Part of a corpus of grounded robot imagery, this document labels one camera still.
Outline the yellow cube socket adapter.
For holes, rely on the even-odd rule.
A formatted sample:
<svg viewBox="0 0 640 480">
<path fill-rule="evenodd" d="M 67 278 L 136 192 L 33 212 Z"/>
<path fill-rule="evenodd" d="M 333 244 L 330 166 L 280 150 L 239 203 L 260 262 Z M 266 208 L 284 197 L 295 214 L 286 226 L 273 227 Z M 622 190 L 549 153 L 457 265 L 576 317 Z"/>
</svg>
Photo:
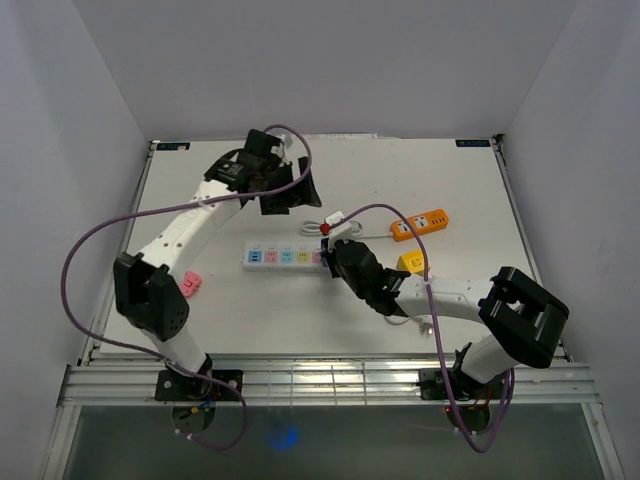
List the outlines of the yellow cube socket adapter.
<svg viewBox="0 0 640 480">
<path fill-rule="evenodd" d="M 414 250 L 401 254 L 396 263 L 396 269 L 411 274 L 423 275 L 431 268 L 421 250 Z"/>
</svg>

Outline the blue cube socket adapter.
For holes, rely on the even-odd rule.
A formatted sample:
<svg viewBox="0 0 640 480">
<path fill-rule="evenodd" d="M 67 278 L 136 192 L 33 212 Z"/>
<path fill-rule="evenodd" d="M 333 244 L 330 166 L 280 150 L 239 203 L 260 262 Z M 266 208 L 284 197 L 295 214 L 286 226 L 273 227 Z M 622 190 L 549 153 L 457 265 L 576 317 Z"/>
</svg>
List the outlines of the blue cube socket adapter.
<svg viewBox="0 0 640 480">
<path fill-rule="evenodd" d="M 322 264 L 326 268 L 331 269 L 333 265 L 333 249 L 329 245 L 329 238 L 328 237 L 323 238 L 320 242 L 320 245 L 321 245 Z"/>
</svg>

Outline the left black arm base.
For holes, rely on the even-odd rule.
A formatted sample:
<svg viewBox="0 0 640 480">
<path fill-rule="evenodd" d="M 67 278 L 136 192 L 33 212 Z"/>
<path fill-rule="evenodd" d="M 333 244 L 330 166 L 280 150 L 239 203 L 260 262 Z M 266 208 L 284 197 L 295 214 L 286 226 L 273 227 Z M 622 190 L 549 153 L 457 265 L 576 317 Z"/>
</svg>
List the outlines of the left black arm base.
<svg viewBox="0 0 640 480">
<path fill-rule="evenodd" d="M 214 369 L 212 377 L 242 391 L 244 371 Z M 184 376 L 170 369 L 162 370 L 157 377 L 154 399 L 160 402 L 237 401 L 238 397 L 228 388 L 211 384 L 192 376 Z"/>
</svg>

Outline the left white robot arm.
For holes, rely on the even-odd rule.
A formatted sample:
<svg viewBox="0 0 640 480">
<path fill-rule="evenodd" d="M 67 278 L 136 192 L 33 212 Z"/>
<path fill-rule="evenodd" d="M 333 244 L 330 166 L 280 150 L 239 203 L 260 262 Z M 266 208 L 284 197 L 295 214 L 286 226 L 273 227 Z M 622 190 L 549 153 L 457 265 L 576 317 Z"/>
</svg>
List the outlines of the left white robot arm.
<svg viewBox="0 0 640 480">
<path fill-rule="evenodd" d="M 212 387 L 210 359 L 189 331 L 190 307 L 180 289 L 193 261 L 250 201 L 258 200 L 265 215 L 322 204 L 311 153 L 290 161 L 277 129 L 250 130 L 242 147 L 205 171 L 187 208 L 140 251 L 119 254 L 113 265 L 117 312 L 179 374 L 177 386 L 190 399 L 205 397 Z"/>
</svg>

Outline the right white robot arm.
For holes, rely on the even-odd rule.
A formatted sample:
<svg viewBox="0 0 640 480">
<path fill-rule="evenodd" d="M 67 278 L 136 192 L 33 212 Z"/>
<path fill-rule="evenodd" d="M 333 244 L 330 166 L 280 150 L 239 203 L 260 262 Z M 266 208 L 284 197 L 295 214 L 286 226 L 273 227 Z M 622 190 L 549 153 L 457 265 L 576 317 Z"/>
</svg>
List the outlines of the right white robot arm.
<svg viewBox="0 0 640 480">
<path fill-rule="evenodd" d="M 484 325 L 489 334 L 467 343 L 433 389 L 458 398 L 476 396 L 517 365 L 548 368 L 569 318 L 568 307 L 515 267 L 503 266 L 486 280 L 425 280 L 418 274 L 383 267 L 362 242 L 339 240 L 322 257 L 370 308 L 386 317 L 429 315 Z"/>
</svg>

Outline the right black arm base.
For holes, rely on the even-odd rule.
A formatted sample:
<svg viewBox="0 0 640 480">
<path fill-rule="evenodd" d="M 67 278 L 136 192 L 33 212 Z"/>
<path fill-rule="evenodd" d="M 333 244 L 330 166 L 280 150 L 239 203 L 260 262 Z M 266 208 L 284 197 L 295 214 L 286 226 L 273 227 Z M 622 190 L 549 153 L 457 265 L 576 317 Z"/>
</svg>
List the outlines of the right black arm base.
<svg viewBox="0 0 640 480">
<path fill-rule="evenodd" d="M 447 370 L 447 373 L 451 392 L 456 401 L 475 401 L 488 397 L 500 400 L 502 397 L 509 399 L 512 396 L 512 386 L 508 375 L 514 374 L 513 369 L 496 375 L 486 384 L 478 383 L 461 372 Z M 448 399 L 444 375 L 440 368 L 420 369 L 415 386 L 419 389 L 422 400 Z"/>
</svg>

